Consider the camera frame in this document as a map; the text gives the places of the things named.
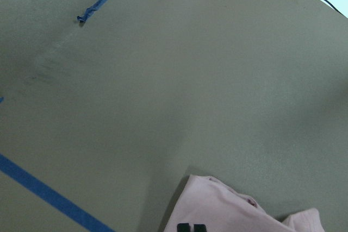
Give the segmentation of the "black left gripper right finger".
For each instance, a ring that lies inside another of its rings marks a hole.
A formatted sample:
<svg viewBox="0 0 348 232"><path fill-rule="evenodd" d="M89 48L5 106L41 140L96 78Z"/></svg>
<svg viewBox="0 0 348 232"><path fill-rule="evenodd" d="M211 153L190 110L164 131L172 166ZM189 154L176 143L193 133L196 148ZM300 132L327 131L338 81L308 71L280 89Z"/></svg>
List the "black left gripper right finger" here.
<svg viewBox="0 0 348 232"><path fill-rule="evenodd" d="M194 224L194 232L207 232L205 224Z"/></svg>

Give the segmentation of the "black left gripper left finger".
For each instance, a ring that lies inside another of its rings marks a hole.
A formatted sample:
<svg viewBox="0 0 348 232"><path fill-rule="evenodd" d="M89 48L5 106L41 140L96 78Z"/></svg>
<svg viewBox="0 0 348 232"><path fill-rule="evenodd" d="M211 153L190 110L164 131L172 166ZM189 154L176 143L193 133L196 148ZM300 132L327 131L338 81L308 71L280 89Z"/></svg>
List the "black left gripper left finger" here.
<svg viewBox="0 0 348 232"><path fill-rule="evenodd" d="M177 232L190 232L190 224L189 223L177 224Z"/></svg>

